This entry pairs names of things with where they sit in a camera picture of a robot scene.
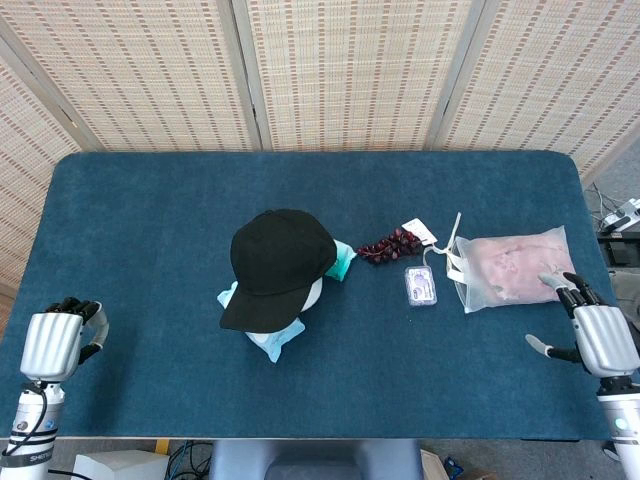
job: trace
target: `black baseball cap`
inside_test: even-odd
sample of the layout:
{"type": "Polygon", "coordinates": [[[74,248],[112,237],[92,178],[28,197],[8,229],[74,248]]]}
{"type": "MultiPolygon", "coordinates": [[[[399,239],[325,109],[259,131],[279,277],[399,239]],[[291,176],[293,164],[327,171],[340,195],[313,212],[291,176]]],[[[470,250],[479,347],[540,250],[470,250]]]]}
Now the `black baseball cap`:
{"type": "Polygon", "coordinates": [[[220,326],[273,333],[291,324],[311,285],[336,261],[336,244],[313,215],[267,210],[236,232],[231,265],[238,288],[220,326]]]}

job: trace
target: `light blue cloth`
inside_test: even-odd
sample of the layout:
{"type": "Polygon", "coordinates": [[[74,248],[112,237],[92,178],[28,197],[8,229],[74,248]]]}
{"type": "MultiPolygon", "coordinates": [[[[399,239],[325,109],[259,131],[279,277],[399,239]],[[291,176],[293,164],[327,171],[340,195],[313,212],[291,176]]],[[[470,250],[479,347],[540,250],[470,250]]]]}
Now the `light blue cloth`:
{"type": "Polygon", "coordinates": [[[351,265],[351,260],[356,256],[356,252],[353,251],[351,246],[346,243],[339,242],[338,240],[333,240],[336,244],[336,262],[331,266],[329,270],[325,273],[326,276],[335,278],[336,280],[342,281],[344,280],[344,276],[347,274],[347,270],[349,270],[349,265],[351,265]]]}
{"type": "MultiPolygon", "coordinates": [[[[227,305],[231,301],[233,292],[236,291],[238,282],[233,282],[229,290],[224,290],[218,295],[218,302],[223,308],[227,308],[227,305]]],[[[247,337],[266,352],[269,356],[269,360],[273,363],[278,361],[280,353],[282,352],[282,346],[294,337],[297,337],[304,332],[304,324],[296,318],[288,327],[283,328],[277,332],[260,334],[245,332],[247,337]]]]}

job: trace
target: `black cable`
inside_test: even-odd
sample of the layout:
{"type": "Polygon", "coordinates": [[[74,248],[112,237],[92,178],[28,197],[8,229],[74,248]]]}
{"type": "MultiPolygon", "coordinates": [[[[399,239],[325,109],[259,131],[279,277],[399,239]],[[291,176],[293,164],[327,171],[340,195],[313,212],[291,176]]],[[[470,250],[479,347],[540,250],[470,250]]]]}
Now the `black cable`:
{"type": "Polygon", "coordinates": [[[49,473],[53,473],[54,475],[68,475],[69,477],[81,478],[82,480],[93,480],[92,478],[85,477],[81,473],[65,472],[64,470],[49,469],[49,473]]]}
{"type": "Polygon", "coordinates": [[[184,461],[183,452],[186,455],[187,450],[189,451],[188,452],[189,466],[191,467],[191,469],[184,470],[179,473],[176,472],[173,476],[173,480],[176,480],[176,479],[204,480],[206,479],[209,476],[209,469],[211,466],[211,456],[209,456],[208,458],[200,462],[198,465],[194,465],[194,462],[193,462],[193,447],[200,446],[200,445],[206,445],[210,447],[213,445],[213,443],[207,442],[207,441],[188,440],[179,448],[177,448],[176,451],[169,456],[169,461],[167,462],[167,470],[165,472],[165,479],[171,474],[171,472],[173,472],[174,464],[176,460],[178,460],[178,458],[182,458],[182,461],[184,461]]]}
{"type": "Polygon", "coordinates": [[[33,434],[36,433],[38,428],[40,428],[40,425],[42,424],[42,421],[44,420],[44,416],[47,414],[47,394],[45,393],[44,388],[39,389],[39,393],[40,393],[40,396],[42,397],[42,412],[40,412],[40,417],[38,418],[38,421],[36,422],[35,427],[33,427],[31,429],[31,431],[29,432],[29,434],[26,437],[24,437],[20,441],[20,443],[18,443],[15,447],[13,447],[11,450],[9,450],[9,448],[7,448],[5,450],[5,455],[6,456],[13,455],[16,450],[18,450],[20,447],[24,446],[29,441],[29,439],[31,439],[33,434]]]}

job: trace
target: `plastic bag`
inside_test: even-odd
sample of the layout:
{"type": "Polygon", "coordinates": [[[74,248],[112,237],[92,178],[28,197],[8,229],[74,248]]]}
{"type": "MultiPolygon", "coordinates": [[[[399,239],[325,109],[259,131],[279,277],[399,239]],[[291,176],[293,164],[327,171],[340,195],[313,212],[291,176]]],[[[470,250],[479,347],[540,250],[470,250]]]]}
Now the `plastic bag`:
{"type": "Polygon", "coordinates": [[[455,237],[447,248],[447,276],[454,280],[465,313],[485,307],[557,301],[538,274],[575,272],[564,226],[538,235],[455,237]]]}

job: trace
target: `cardboard box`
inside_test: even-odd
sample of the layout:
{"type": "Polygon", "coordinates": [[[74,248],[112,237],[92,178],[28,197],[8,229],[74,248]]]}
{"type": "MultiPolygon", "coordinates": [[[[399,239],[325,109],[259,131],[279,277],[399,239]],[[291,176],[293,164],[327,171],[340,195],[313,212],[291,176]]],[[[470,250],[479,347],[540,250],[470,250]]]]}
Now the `cardboard box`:
{"type": "Polygon", "coordinates": [[[420,454],[424,480],[449,480],[449,475],[445,472],[440,457],[426,450],[420,450],[420,454]]]}

